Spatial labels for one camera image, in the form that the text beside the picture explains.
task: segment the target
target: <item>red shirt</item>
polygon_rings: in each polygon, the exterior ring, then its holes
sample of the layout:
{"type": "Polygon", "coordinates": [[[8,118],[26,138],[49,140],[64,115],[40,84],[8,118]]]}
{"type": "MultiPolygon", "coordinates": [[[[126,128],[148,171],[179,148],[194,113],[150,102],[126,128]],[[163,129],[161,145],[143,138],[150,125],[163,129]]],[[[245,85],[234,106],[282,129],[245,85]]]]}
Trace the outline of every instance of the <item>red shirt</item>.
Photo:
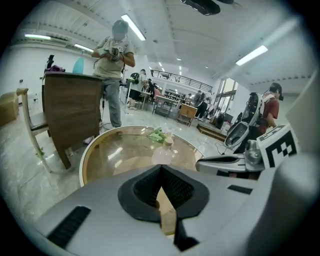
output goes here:
{"type": "MultiPolygon", "coordinates": [[[[274,119],[278,118],[278,113],[279,113],[279,102],[276,98],[271,98],[267,103],[264,104],[264,111],[263,111],[263,118],[267,118],[268,114],[271,114],[274,119]]],[[[267,131],[267,126],[265,125],[260,125],[258,127],[258,130],[265,134],[267,131]]]]}

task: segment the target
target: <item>balcony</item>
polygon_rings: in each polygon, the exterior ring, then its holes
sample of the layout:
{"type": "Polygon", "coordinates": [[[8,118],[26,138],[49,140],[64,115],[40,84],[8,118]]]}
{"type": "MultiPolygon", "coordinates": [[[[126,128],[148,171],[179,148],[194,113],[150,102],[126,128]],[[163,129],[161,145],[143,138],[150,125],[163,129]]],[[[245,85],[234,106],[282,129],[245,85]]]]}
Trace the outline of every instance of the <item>balcony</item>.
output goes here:
{"type": "Polygon", "coordinates": [[[210,86],[206,83],[199,82],[197,80],[193,80],[193,79],[190,79],[190,78],[182,76],[182,75],[177,75],[177,74],[158,71],[158,70],[151,70],[151,75],[154,78],[161,78],[164,80],[174,81],[174,82],[180,83],[182,85],[192,87],[196,90],[209,92],[212,89],[212,86],[210,86]]]}

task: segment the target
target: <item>ceiling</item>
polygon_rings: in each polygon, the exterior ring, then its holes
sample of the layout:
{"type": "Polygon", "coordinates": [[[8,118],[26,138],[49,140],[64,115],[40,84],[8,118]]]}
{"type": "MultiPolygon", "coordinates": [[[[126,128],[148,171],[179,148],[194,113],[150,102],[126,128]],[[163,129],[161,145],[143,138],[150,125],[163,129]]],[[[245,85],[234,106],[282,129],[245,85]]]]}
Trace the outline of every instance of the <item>ceiling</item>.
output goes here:
{"type": "MultiPolygon", "coordinates": [[[[93,49],[111,34],[112,24],[128,14],[146,41],[131,29],[128,37],[138,54],[147,55],[153,69],[161,62],[166,72],[178,74],[182,66],[183,76],[193,78],[198,73],[196,80],[203,78],[203,83],[215,75],[254,88],[312,74],[316,58],[300,19],[277,0],[236,3],[219,2],[221,13],[203,16],[180,0],[48,0],[30,13],[12,43],[30,43],[24,34],[35,33],[57,38],[62,47],[78,43],[93,49]],[[241,67],[235,65],[262,44],[269,51],[241,67]]],[[[288,87],[291,93],[302,89],[288,87]]]]}

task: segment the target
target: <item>round table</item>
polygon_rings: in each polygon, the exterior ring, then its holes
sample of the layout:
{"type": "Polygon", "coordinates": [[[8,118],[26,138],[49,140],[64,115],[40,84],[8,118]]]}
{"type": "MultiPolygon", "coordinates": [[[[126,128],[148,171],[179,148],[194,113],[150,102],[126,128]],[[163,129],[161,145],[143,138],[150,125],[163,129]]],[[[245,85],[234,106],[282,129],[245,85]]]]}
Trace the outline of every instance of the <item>round table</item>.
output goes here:
{"type": "MultiPolygon", "coordinates": [[[[79,178],[81,186],[100,178],[111,177],[134,169],[152,166],[152,155],[161,143],[148,137],[153,127],[123,126],[95,138],[83,153],[79,178]]],[[[196,170],[196,162],[203,158],[199,150],[177,135],[172,136],[171,164],[196,170]]],[[[174,234],[176,211],[161,188],[157,201],[161,213],[161,227],[166,235],[174,234]]]]}

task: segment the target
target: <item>marble floor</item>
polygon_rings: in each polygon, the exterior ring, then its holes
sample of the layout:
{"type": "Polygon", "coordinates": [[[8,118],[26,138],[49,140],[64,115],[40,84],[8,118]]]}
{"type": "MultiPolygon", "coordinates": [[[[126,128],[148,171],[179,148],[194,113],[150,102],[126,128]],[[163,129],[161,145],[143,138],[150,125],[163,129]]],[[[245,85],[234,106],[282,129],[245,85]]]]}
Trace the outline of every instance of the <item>marble floor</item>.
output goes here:
{"type": "MultiPolygon", "coordinates": [[[[41,99],[29,104],[30,114],[42,111],[41,99]]],[[[108,123],[109,109],[106,105],[103,113],[103,123],[108,123]]],[[[121,103],[122,126],[162,127],[182,137],[193,144],[205,157],[219,155],[225,151],[221,141],[201,134],[196,126],[166,119],[145,110],[129,110],[121,103]]],[[[55,150],[55,146],[47,132],[37,135],[37,140],[43,151],[52,173],[48,173],[42,162],[36,156],[29,138],[22,107],[18,118],[0,128],[0,193],[11,212],[16,217],[33,223],[46,210],[64,199],[80,187],[79,164],[86,148],[83,145],[69,157],[71,168],[66,170],[55,150]]]]}

